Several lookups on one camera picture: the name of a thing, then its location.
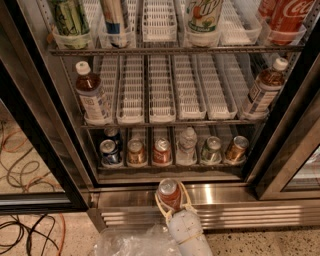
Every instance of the terrazzo floor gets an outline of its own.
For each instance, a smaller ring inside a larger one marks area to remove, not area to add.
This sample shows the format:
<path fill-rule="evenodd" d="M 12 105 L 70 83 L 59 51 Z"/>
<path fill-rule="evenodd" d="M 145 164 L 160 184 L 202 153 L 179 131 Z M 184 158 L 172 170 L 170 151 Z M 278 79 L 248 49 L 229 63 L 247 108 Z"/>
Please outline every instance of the terrazzo floor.
<path fill-rule="evenodd" d="M 61 239 L 62 222 L 58 214 L 52 214 L 56 219 L 50 237 L 57 244 Z M 66 223 L 66 235 L 63 244 L 62 256 L 95 256 L 97 242 L 100 235 L 91 223 L 86 213 L 63 214 Z M 20 221 L 27 226 L 32 226 L 39 216 L 22 215 Z M 10 216 L 0 216 L 0 225 L 10 220 Z M 48 234 L 52 221 L 44 220 L 36 230 Z M 15 226 L 0 230 L 0 244 L 11 244 L 18 236 L 18 228 Z M 318 256 L 320 255 L 320 226 L 313 227 L 286 227 L 276 229 L 246 229 L 246 230 L 215 230 L 207 234 L 207 240 L 213 255 L 245 255 L 245 256 Z M 26 239 L 23 239 L 13 249 L 4 255 L 24 256 L 26 252 Z M 45 239 L 34 234 L 32 236 L 31 255 L 41 255 Z M 57 249 L 48 242 L 43 255 L 56 255 Z M 127 256 L 129 254 L 108 254 L 114 256 Z"/>

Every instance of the glass door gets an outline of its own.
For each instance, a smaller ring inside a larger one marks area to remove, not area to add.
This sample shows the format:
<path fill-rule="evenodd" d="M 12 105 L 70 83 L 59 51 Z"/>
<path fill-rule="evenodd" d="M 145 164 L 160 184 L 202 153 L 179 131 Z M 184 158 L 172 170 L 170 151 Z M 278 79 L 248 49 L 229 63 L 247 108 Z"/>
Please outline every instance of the glass door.
<path fill-rule="evenodd" d="M 319 88 L 319 63 L 318 56 L 305 81 L 309 88 Z M 261 200 L 320 198 L 319 89 L 310 100 L 257 186 Z"/>
<path fill-rule="evenodd" d="M 35 82 L 26 46 L 9 28 L 10 18 L 2 18 L 0 214 L 85 211 L 90 194 L 78 173 L 81 161 L 43 84 Z"/>

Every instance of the plastic bottle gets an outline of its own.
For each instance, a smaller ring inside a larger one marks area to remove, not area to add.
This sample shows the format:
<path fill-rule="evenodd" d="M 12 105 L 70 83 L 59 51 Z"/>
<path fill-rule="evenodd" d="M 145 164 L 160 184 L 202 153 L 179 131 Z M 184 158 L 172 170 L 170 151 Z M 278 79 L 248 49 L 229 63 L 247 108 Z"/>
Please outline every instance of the plastic bottle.
<path fill-rule="evenodd" d="M 177 164 L 192 165 L 197 161 L 195 154 L 196 144 L 197 134 L 192 127 L 188 127 L 180 133 L 177 143 Z"/>
<path fill-rule="evenodd" d="M 287 66 L 286 59 L 277 58 L 271 68 L 260 72 L 242 105 L 244 113 L 262 113 L 267 110 L 284 85 L 283 71 Z"/>
<path fill-rule="evenodd" d="M 86 111 L 85 119 L 91 125 L 104 125 L 110 116 L 110 108 L 104 87 L 101 85 L 99 75 L 91 72 L 85 61 L 76 64 L 78 78 L 76 91 Z"/>

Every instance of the drink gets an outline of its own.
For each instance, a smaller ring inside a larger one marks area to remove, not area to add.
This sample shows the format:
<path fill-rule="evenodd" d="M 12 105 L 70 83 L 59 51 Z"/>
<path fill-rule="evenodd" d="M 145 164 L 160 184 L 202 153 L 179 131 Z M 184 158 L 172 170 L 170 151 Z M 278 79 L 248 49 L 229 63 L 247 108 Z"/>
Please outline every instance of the drink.
<path fill-rule="evenodd" d="M 158 139 L 153 146 L 153 162 L 157 164 L 168 164 L 171 161 L 170 142 L 165 138 Z"/>
<path fill-rule="evenodd" d="M 223 0 L 188 0 L 185 5 L 184 23 L 189 33 L 189 41 L 195 46 L 208 46 L 213 40 Z"/>
<path fill-rule="evenodd" d="M 258 8 L 260 16 L 268 21 L 273 14 L 276 3 L 276 0 L 261 0 Z"/>
<path fill-rule="evenodd" d="M 197 134 L 192 127 L 188 127 L 179 135 L 177 143 L 177 164 L 191 165 L 195 163 L 195 146 Z"/>
<path fill-rule="evenodd" d="M 286 59 L 277 58 L 272 68 L 261 71 L 242 105 L 245 113 L 263 113 L 267 110 L 285 83 L 282 71 L 287 66 Z"/>
<path fill-rule="evenodd" d="M 104 165 L 114 165 L 121 162 L 118 146 L 112 140 L 104 140 L 101 142 L 100 153 Z"/>
<path fill-rule="evenodd" d="M 106 29 L 111 45 L 123 48 L 128 45 L 126 33 L 130 32 L 130 21 L 126 0 L 100 0 Z"/>
<path fill-rule="evenodd" d="M 156 192 L 160 202 L 168 209 L 174 211 L 180 210 L 181 205 L 181 189 L 176 180 L 164 179 L 160 182 Z"/>
<path fill-rule="evenodd" d="M 106 128 L 104 129 L 104 134 L 106 139 L 113 140 L 117 144 L 119 151 L 122 151 L 123 141 L 122 141 L 120 129 Z"/>
<path fill-rule="evenodd" d="M 143 142 L 139 139 L 131 139 L 128 142 L 128 162 L 130 164 L 143 164 L 145 161 Z"/>
<path fill-rule="evenodd" d="M 211 136 L 206 139 L 201 150 L 201 163 L 218 164 L 221 162 L 221 141 Z"/>
<path fill-rule="evenodd" d="M 85 61 L 78 62 L 76 69 L 79 74 L 76 91 L 86 110 L 86 121 L 92 125 L 106 124 L 105 120 L 110 116 L 110 108 L 100 77 L 91 72 L 89 64 Z"/>
<path fill-rule="evenodd" d="M 277 45 L 290 44 L 296 37 L 304 18 L 315 0 L 279 0 L 270 19 L 270 29 L 284 32 L 278 34 L 271 42 Z"/>
<path fill-rule="evenodd" d="M 234 137 L 227 150 L 226 150 L 226 159 L 231 162 L 240 161 L 241 158 L 246 153 L 246 150 L 249 146 L 249 141 L 243 136 L 236 136 Z"/>
<path fill-rule="evenodd" d="M 62 36 L 79 36 L 89 33 L 89 24 L 84 11 L 82 0 L 51 0 L 52 14 Z M 81 39 L 72 45 L 66 45 L 70 49 L 83 49 L 87 46 Z"/>

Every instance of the electrical cable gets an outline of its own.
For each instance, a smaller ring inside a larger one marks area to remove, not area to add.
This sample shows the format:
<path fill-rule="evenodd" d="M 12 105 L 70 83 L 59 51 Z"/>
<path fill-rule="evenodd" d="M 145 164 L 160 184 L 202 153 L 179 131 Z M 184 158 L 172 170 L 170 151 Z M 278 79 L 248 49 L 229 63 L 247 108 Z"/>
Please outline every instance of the electrical cable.
<path fill-rule="evenodd" d="M 14 188 L 21 188 L 22 189 L 22 192 L 23 193 L 28 193 L 29 192 L 29 189 L 32 187 L 32 186 L 35 186 L 35 185 L 39 185 L 39 184 L 48 184 L 51 186 L 52 190 L 55 191 L 55 188 L 61 188 L 60 184 L 46 178 L 46 176 L 48 176 L 49 174 L 51 174 L 51 172 L 47 172 L 45 173 L 44 175 L 42 176 L 36 176 L 34 178 L 32 178 L 31 180 L 29 180 L 29 182 L 27 182 L 27 184 L 23 184 L 23 181 L 22 181 L 22 177 L 23 176 L 26 176 L 27 174 L 31 174 L 31 173 L 34 173 L 35 171 L 37 171 L 39 169 L 39 166 L 40 166 L 40 163 L 38 161 L 30 161 L 28 162 L 27 164 L 25 164 L 23 166 L 23 168 L 21 169 L 21 172 L 14 172 L 13 169 L 17 166 L 17 164 L 23 160 L 28 154 L 30 154 L 30 152 L 32 151 L 33 147 L 28 149 L 21 157 L 19 157 L 9 168 L 6 168 L 2 161 L 1 161 L 1 155 L 2 155 L 2 152 L 5 151 L 5 152 L 8 152 L 8 153 L 14 153 L 16 152 L 19 148 L 21 148 L 25 143 L 26 141 L 28 140 L 27 138 L 25 138 L 18 146 L 16 147 L 13 147 L 13 148 L 10 148 L 8 149 L 8 147 L 6 145 L 8 145 L 8 142 L 9 142 L 9 139 L 14 136 L 15 134 L 19 133 L 19 132 L 22 132 L 21 129 L 17 130 L 17 131 L 14 131 L 14 132 L 11 132 L 9 135 L 7 135 L 6 137 L 4 136 L 4 123 L 1 122 L 1 128 L 2 128 L 2 140 L 1 140 L 1 145 L 0 145 L 0 164 L 2 165 L 2 167 L 4 168 L 4 170 L 6 170 L 6 175 L 5 176 L 2 176 L 0 177 L 0 180 L 2 179 L 6 179 L 7 180 L 7 183 L 14 187 Z M 30 165 L 32 164 L 35 164 L 35 167 L 30 170 L 30 171 L 26 171 L 27 168 L 30 167 Z M 14 175 L 19 175 L 19 180 L 13 176 Z M 65 239 L 65 233 L 66 233 L 66 226 L 65 226 L 65 220 L 64 220 L 64 217 L 62 214 L 59 214 L 60 218 L 61 218 L 61 221 L 62 221 L 62 237 L 61 237 L 61 241 L 60 241 L 60 244 L 59 244 L 59 247 L 57 246 L 57 244 L 50 238 L 50 234 L 54 228 L 54 225 L 55 225 L 55 218 L 52 217 L 52 216 L 47 216 L 47 214 L 45 215 L 42 215 L 38 220 L 37 222 L 31 227 L 27 227 L 26 225 L 22 224 L 19 220 L 19 217 L 17 216 L 16 218 L 11 216 L 14 221 L 8 221 L 8 222 L 5 222 L 3 224 L 0 224 L 0 230 L 3 229 L 3 228 L 7 228 L 7 227 L 10 227 L 12 225 L 16 225 L 19 227 L 19 234 L 18 234 L 18 237 L 16 239 L 16 241 L 12 244 L 9 244 L 9 245 L 6 245 L 6 244 L 0 244 L 0 248 L 1 247 L 4 247 L 6 248 L 4 251 L 0 252 L 0 255 L 1 254 L 4 254 L 6 252 L 8 252 L 9 250 L 11 250 L 14 246 L 16 246 L 20 241 L 21 239 L 23 238 L 24 234 L 25 234 L 25 230 L 27 231 L 28 233 L 28 237 L 27 237 L 27 242 L 26 242 L 26 250 L 27 250 L 27 255 L 31 255 L 31 248 L 32 248 L 32 234 L 33 233 L 37 233 L 43 237 L 46 238 L 45 240 L 45 243 L 44 243 L 44 246 L 42 248 L 42 252 L 41 252 L 41 255 L 44 254 L 44 250 L 45 250 L 45 247 L 47 245 L 47 242 L 50 241 L 53 243 L 53 245 L 56 247 L 56 249 L 58 250 L 57 252 L 57 256 L 60 256 L 61 255 L 61 252 L 62 252 L 62 249 L 63 249 L 63 244 L 64 244 L 64 239 Z M 49 233 L 48 235 L 44 235 L 42 234 L 41 232 L 38 232 L 36 230 L 36 227 L 37 225 L 44 219 L 44 218 L 49 218 L 53 221 L 53 224 L 49 230 Z"/>

